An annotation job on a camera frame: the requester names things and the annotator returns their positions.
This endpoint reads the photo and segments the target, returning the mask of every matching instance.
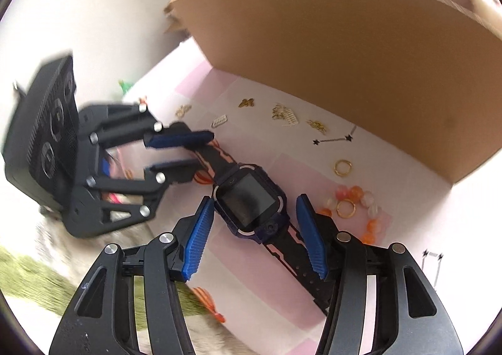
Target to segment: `cardboard box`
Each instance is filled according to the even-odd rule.
[[[171,0],[209,62],[318,105],[450,183],[502,147],[488,0]]]

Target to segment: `metal pin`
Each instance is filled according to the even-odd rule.
[[[159,240],[161,243],[171,243],[174,240],[174,235],[167,232],[167,233],[161,234],[159,236]]]
[[[85,180],[87,186],[90,186],[91,188],[94,187],[94,185],[96,185],[96,180],[94,179],[94,177],[89,177]]]
[[[157,175],[155,175],[155,179],[159,184],[163,184],[166,180],[166,176],[163,172],[158,172]]]
[[[91,140],[92,144],[96,144],[98,142],[97,134],[96,133],[91,133],[89,136],[89,140]]]
[[[147,217],[148,215],[150,215],[150,208],[146,205],[140,206],[140,214],[144,217]]]
[[[115,252],[117,252],[118,249],[119,247],[115,243],[111,243],[104,248],[104,252],[107,255],[113,255]]]
[[[338,232],[338,235],[336,235],[336,238],[339,241],[342,241],[345,243],[347,243],[351,239],[350,234],[348,234],[347,232]]]
[[[395,243],[392,245],[392,250],[395,251],[396,253],[402,255],[406,251],[406,248],[403,245],[401,245],[400,243]]]

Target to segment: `green rug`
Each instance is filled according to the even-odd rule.
[[[147,328],[143,277],[134,280],[136,329]],[[208,311],[184,283],[176,283],[185,317]],[[49,266],[30,256],[15,256],[0,246],[0,289],[5,296],[31,300],[62,316],[76,288]]]

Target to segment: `blue gripper pad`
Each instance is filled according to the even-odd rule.
[[[317,214],[307,195],[301,194],[296,198],[296,217],[300,225],[300,234],[309,254],[310,264],[321,280],[324,280],[328,275],[326,249],[314,221],[315,215]]]
[[[110,177],[110,163],[106,160],[106,158],[103,158],[101,161],[101,170],[104,175]]]
[[[166,133],[154,135],[145,147],[170,148],[170,147],[197,147],[203,146],[214,139],[214,133],[209,130],[186,133]]]
[[[185,245],[185,262],[183,264],[183,269],[181,270],[181,274],[185,280],[190,280],[192,274],[194,274],[199,268],[202,252],[206,246],[209,231],[213,225],[213,220],[214,202],[212,199],[208,198],[208,201],[205,203],[199,214],[192,234],[188,238],[188,242]]]

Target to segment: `watch strap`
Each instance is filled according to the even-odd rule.
[[[279,260],[314,297],[315,304],[327,314],[333,293],[333,282],[323,281],[312,269],[300,232],[291,224],[285,226],[265,248]]]
[[[185,147],[192,151],[209,176],[216,184],[220,184],[228,173],[238,167],[237,162],[225,150],[220,148],[216,140],[196,147]]]

